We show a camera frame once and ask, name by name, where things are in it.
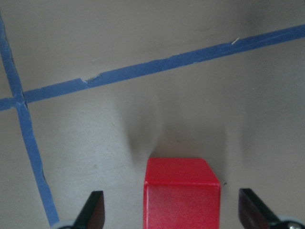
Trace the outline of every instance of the blue tape strip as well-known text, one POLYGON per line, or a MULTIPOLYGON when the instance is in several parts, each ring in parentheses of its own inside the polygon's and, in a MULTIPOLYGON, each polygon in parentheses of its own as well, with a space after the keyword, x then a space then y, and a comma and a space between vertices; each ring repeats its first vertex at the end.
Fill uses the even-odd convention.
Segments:
POLYGON ((55 205, 53 203, 53 198, 51 195, 50 188, 44 179, 43 170, 42 170, 42 161, 34 137, 30 113, 28 111, 25 99, 23 97, 20 78, 18 76, 17 70, 15 68, 12 59, 12 53, 6 39, 4 24, 1 18, 0 18, 0 52, 2 56, 4 69, 10 84, 10 89, 14 96, 14 98, 2 100, 2 102, 3 101, 8 102, 6 105, 2 105, 2 106, 7 108, 11 105, 12 101, 15 102, 23 141, 28 152, 30 164, 32 166, 32 170, 35 176, 35 180, 38 186, 38 190, 41 196, 41 200, 49 224, 52 226, 53 224, 59 221, 59 218, 57 215, 55 205))
POLYGON ((0 111, 8 110, 15 107, 15 98, 3 98, 0 99, 0 111))
POLYGON ((284 30, 269 32, 236 41, 234 44, 224 43, 209 48, 175 55, 170 58, 141 63, 104 72, 95 78, 83 81, 75 79, 63 83, 46 86, 40 89, 26 91, 24 97, 28 103, 68 94, 88 88, 93 88, 109 83, 119 82, 139 76, 158 73, 189 64, 203 62, 239 52, 245 52, 268 45, 274 45, 305 37, 305 25, 291 27, 284 30))

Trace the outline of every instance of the red cube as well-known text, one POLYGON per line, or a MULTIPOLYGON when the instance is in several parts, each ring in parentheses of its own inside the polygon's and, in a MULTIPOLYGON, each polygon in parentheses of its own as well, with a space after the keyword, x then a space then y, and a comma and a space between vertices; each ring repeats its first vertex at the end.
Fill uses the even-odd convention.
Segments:
POLYGON ((144 229, 219 229, 220 183, 200 158, 150 158, 144 229))

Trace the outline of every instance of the concrete floor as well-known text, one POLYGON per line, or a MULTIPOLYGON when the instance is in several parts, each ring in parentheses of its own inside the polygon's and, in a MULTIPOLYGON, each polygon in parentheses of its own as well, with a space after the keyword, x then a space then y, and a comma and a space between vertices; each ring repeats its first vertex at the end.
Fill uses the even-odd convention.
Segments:
MULTIPOLYGON (((0 1, 23 90, 305 23, 291 1, 0 1)), ((29 104, 61 220, 103 190, 105 229, 142 227, 150 156, 199 156, 223 184, 221 229, 241 229, 238 189, 305 221, 305 40, 29 104)), ((10 88, 0 65, 0 95, 10 88)), ((3 228, 49 228, 15 109, 0 112, 3 228)))

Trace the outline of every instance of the cube's front face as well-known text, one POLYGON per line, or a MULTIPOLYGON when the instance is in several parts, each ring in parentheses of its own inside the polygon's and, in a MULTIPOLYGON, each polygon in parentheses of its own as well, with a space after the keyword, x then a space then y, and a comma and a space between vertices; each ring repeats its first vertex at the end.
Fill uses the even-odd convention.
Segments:
POLYGON ((220 184, 204 160, 151 158, 148 161, 144 229, 218 229, 219 208, 220 184))

